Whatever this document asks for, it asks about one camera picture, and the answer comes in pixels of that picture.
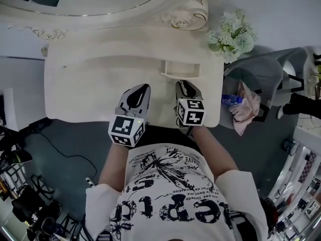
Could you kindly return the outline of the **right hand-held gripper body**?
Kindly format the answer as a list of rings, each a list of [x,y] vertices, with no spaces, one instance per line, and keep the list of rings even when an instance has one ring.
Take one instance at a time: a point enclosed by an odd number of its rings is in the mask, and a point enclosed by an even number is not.
[[[178,127],[194,127],[203,125],[206,115],[203,100],[178,98],[176,102],[176,124]]]

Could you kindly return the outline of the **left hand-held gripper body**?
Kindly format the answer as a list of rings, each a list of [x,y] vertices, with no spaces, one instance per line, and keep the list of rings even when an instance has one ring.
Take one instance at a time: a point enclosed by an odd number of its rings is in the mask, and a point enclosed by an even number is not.
[[[135,147],[146,130],[148,108],[148,105],[131,109],[116,107],[108,127],[108,134],[112,142]]]

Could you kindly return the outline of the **cream ornate dressing table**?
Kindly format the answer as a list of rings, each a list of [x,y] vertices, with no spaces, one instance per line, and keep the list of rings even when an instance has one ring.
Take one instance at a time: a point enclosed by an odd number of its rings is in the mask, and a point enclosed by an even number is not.
[[[119,27],[51,41],[45,60],[48,118],[70,123],[108,122],[122,94],[151,87],[148,121],[176,128],[175,84],[187,80],[202,93],[204,125],[219,123],[224,60],[207,33],[167,27]]]

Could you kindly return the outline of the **person's right forearm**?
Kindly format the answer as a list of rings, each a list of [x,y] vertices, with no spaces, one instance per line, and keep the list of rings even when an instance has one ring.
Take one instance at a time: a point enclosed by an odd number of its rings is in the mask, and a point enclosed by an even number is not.
[[[193,127],[192,135],[215,180],[228,171],[238,170],[233,158],[205,126]]]

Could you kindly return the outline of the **person's left forearm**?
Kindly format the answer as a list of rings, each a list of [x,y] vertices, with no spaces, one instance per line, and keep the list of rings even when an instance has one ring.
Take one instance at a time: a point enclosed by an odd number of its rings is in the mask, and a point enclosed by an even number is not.
[[[111,145],[98,184],[107,184],[118,192],[124,189],[128,152],[125,146]]]

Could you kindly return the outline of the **person's black shorts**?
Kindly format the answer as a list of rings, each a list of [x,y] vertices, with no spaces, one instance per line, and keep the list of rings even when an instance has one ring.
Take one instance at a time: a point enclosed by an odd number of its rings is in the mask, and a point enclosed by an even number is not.
[[[199,149],[196,142],[189,138],[179,129],[163,128],[148,125],[146,127],[146,131],[143,134],[142,141],[143,145],[160,143],[181,145],[192,148],[197,152],[201,153],[201,150]]]

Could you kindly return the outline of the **blue water bottle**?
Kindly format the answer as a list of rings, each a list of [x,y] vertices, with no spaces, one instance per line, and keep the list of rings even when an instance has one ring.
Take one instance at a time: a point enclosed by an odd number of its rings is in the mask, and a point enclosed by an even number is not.
[[[243,97],[237,95],[226,95],[223,94],[221,97],[221,104],[223,105],[235,105],[241,104],[243,102]]]

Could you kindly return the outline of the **pink cloth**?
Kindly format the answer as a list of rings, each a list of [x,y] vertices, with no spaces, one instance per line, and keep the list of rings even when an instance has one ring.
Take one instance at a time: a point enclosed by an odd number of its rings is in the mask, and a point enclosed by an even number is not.
[[[232,114],[236,133],[242,136],[246,127],[258,116],[261,99],[241,80],[238,84],[237,96],[242,98],[242,102],[229,106],[229,111]]]

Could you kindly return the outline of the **white flower bouquet in vase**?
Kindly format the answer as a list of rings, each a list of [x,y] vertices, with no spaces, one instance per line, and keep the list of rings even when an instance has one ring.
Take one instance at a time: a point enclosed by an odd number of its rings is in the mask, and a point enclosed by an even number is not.
[[[242,10],[224,13],[219,28],[208,32],[209,48],[222,56],[225,64],[251,52],[256,39],[257,35]]]

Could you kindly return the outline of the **person's white printed T-shirt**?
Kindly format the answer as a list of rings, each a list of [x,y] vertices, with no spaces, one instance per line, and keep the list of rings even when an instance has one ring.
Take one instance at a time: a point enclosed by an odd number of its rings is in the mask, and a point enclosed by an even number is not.
[[[249,172],[217,179],[196,150],[154,144],[129,151],[124,189],[86,190],[85,227],[111,241],[267,241],[266,216]]]

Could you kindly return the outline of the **small black bin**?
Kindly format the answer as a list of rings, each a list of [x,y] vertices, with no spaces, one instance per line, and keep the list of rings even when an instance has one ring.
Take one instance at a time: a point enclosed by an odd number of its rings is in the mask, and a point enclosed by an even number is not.
[[[292,157],[295,155],[295,153],[299,147],[299,144],[293,140],[286,139],[283,141],[281,147],[289,156]]]

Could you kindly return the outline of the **white panel board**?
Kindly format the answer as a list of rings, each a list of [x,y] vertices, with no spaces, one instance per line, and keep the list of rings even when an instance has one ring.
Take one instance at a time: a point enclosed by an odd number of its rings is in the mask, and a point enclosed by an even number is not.
[[[16,114],[16,101],[14,96],[13,88],[6,88],[3,90],[3,98],[4,98],[4,113],[5,113],[5,127],[7,129],[18,132],[19,123],[17,121]]]

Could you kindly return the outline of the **white shelf unit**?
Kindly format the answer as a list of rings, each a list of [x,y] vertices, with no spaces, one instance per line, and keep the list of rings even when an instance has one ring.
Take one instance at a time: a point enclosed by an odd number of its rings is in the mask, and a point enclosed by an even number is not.
[[[278,222],[268,241],[321,241],[321,127],[296,127],[299,144],[270,191]]]

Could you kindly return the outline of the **black backpack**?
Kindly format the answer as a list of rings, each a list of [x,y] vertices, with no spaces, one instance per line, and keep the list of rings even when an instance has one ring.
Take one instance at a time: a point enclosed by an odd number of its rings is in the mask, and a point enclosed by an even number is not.
[[[265,199],[259,195],[259,199],[266,216],[268,226],[268,238],[270,238],[278,222],[278,212],[273,201],[270,198]]]

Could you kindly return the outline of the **oval mirror ornate white frame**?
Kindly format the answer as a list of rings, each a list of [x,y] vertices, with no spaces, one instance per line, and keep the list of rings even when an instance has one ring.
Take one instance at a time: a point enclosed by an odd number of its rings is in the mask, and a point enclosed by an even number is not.
[[[71,33],[154,25],[199,30],[212,0],[0,0],[0,23],[45,40]]]

